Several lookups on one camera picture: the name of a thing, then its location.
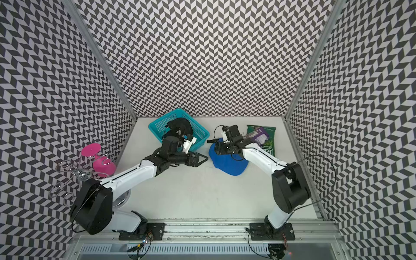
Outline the pink plastic wine glass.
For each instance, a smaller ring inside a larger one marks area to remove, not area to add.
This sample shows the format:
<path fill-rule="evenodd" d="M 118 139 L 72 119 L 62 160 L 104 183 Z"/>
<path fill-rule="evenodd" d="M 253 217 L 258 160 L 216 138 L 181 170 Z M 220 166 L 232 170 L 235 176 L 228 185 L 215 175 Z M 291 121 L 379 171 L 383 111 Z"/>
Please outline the pink plastic wine glass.
<path fill-rule="evenodd" d="M 81 155 L 92 159 L 93 172 L 101 178 L 111 177 L 116 171 L 116 165 L 107 153 L 102 153 L 101 145 L 93 143 L 81 150 Z"/>

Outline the teal plastic basket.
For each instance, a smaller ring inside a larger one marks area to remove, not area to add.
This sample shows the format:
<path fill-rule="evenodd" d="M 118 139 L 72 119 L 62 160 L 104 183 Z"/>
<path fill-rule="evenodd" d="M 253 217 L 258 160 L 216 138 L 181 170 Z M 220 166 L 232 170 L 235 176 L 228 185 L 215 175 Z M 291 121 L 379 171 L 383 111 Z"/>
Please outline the teal plastic basket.
<path fill-rule="evenodd" d="M 169 135 L 192 135 L 196 138 L 196 142 L 190 148 L 192 152 L 202 147 L 210 136 L 208 130 L 180 108 L 150 123 L 148 128 L 161 143 Z"/>

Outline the blue baseball cap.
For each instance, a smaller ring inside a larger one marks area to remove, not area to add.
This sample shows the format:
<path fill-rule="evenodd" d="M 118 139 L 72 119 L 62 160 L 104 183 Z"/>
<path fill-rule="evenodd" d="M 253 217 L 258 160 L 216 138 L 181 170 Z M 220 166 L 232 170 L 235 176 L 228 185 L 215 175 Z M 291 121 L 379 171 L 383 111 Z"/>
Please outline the blue baseball cap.
<path fill-rule="evenodd" d="M 231 175 L 238 176 L 242 174 L 248 166 L 248 161 L 238 154 L 232 152 L 228 144 L 223 139 L 212 139 L 207 141 L 211 144 L 209 157 L 215 168 Z"/>

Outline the green crisp bag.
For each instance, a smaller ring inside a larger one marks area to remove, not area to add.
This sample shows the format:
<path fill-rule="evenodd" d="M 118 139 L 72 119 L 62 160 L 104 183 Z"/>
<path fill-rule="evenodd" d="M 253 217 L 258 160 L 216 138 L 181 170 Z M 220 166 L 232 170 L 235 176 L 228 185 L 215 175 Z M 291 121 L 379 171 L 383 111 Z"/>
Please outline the green crisp bag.
<path fill-rule="evenodd" d="M 248 125 L 247 135 L 251 141 L 257 143 L 263 150 L 275 155 L 275 127 Z"/>

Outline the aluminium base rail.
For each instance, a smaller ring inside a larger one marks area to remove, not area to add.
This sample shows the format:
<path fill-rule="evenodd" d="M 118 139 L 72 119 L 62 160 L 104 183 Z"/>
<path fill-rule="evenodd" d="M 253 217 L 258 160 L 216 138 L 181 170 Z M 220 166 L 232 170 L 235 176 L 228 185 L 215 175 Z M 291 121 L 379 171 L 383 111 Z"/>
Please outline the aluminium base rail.
<path fill-rule="evenodd" d="M 275 236 L 265 234 L 258 219 L 225 221 L 168 221 L 152 223 L 148 254 L 261 254 L 269 244 L 328 244 L 336 259 L 346 260 L 348 253 L 338 226 L 332 221 L 293 219 Z M 144 239 L 115 232 L 97 235 L 78 234 L 65 252 L 65 260 L 82 255 L 128 255 L 130 248 Z"/>

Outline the purple snack bag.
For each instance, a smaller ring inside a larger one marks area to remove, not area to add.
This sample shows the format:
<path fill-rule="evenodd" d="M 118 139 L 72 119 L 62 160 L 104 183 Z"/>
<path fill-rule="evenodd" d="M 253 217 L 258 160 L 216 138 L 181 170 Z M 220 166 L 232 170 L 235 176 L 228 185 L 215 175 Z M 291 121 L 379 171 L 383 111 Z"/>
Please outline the purple snack bag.
<path fill-rule="evenodd" d="M 263 127 L 255 128 L 249 133 L 250 139 L 258 145 L 264 145 L 269 140 L 270 136 Z"/>

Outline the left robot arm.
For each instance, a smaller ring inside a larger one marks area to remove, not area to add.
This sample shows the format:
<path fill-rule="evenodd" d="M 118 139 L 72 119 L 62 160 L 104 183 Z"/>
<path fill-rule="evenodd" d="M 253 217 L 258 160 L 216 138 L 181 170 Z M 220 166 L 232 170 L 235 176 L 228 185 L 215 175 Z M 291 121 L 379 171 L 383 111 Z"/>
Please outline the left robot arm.
<path fill-rule="evenodd" d="M 133 234 L 143 232 L 145 217 L 136 211 L 116 209 L 114 202 L 135 186 L 162 174 L 174 165 L 199 167 L 207 162 L 207 156 L 190 151 L 192 144 L 186 140 L 180 151 L 180 140 L 169 136 L 163 140 L 161 147 L 141 160 L 139 165 L 101 181 L 87 180 L 71 206 L 71 222 L 78 223 L 90 235 L 104 230 Z"/>

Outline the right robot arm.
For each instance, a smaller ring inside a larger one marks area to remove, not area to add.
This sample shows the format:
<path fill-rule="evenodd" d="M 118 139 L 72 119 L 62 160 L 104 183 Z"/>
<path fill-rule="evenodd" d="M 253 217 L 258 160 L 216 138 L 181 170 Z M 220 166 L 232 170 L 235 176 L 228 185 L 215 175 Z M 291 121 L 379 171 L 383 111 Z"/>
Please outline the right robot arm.
<path fill-rule="evenodd" d="M 310 197 L 311 191 L 302 167 L 297 162 L 281 161 L 255 141 L 244 138 L 237 125 L 222 127 L 223 140 L 216 139 L 214 151 L 217 155 L 238 155 L 253 163 L 271 178 L 275 207 L 265 218 L 272 229 L 283 227 L 295 212 Z"/>

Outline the black cap in basket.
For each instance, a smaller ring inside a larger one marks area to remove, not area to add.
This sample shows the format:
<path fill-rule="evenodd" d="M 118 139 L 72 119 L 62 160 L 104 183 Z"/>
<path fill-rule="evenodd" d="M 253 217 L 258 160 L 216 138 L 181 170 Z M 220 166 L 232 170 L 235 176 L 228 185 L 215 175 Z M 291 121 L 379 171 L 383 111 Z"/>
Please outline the black cap in basket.
<path fill-rule="evenodd" d="M 193 135 L 191 123 L 185 118 L 176 118 L 171 120 L 166 124 L 165 127 L 169 128 L 169 131 L 164 133 L 162 137 L 163 139 L 166 137 L 174 136 L 184 140 L 184 136 L 189 134 Z"/>

